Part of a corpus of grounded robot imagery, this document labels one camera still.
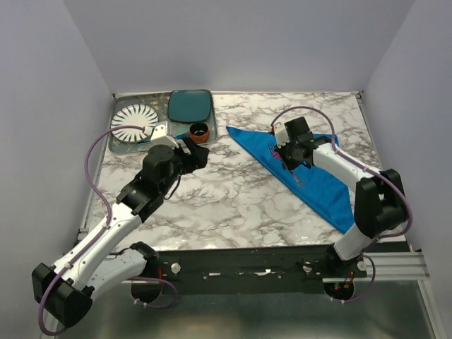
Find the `iridescent purple fork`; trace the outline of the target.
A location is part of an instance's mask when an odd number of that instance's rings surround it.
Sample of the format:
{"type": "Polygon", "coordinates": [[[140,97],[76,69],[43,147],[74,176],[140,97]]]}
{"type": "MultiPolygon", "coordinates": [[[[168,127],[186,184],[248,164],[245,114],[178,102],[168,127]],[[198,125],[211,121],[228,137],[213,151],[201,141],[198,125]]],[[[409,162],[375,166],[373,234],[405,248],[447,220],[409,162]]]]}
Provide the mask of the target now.
{"type": "Polygon", "coordinates": [[[282,168],[292,175],[292,178],[296,181],[297,185],[300,188],[304,188],[304,182],[295,174],[295,172],[293,170],[288,169],[287,165],[285,164],[285,162],[281,158],[280,154],[276,151],[275,144],[274,143],[268,143],[268,149],[269,149],[269,152],[272,155],[272,157],[275,158],[276,160],[280,161],[280,163],[282,165],[282,168]]]}

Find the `blue cloth napkin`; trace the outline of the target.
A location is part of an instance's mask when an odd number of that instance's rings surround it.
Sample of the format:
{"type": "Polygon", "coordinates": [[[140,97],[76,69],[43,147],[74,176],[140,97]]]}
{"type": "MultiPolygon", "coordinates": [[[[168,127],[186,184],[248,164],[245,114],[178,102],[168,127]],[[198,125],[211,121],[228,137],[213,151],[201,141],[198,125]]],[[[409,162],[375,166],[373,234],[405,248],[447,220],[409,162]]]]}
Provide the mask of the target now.
{"type": "Polygon", "coordinates": [[[348,187],[332,174],[318,167],[301,165],[287,171],[273,150],[275,136],[262,131],[247,131],[228,126],[227,132],[248,154],[282,182],[295,196],[339,232],[354,224],[348,187]]]}

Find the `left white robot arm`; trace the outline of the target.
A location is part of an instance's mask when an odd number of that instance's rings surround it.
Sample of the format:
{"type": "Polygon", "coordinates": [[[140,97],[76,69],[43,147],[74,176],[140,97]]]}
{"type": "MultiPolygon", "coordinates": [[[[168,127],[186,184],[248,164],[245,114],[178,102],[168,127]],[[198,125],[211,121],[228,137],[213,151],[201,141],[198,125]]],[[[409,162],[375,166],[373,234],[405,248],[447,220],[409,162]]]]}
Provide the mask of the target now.
{"type": "Polygon", "coordinates": [[[51,314],[65,328],[76,325],[90,310],[95,299],[120,282],[136,276],[151,278],[156,272],[155,252],[127,249],[116,258],[109,255],[163,203],[181,176],[203,169],[209,150],[189,137],[181,147],[165,136],[152,145],[143,158],[141,171],[107,206],[107,216],[66,255],[47,266],[39,264],[32,272],[35,301],[39,304],[38,323],[43,333],[43,315],[51,314]]]}

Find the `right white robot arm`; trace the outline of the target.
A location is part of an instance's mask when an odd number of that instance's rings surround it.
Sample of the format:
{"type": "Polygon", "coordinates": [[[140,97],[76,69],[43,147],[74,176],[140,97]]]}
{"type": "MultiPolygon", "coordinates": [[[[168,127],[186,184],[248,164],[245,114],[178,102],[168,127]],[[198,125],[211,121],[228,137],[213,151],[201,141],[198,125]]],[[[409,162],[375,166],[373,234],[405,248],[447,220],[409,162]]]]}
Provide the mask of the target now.
{"type": "Polygon", "coordinates": [[[368,166],[343,152],[332,137],[315,137],[305,118],[277,123],[271,128],[274,151],[283,167],[293,171],[303,165],[318,167],[345,184],[355,194],[354,224],[327,250],[326,271],[335,277],[350,269],[350,261],[390,231],[411,219],[400,175],[368,166]]]}

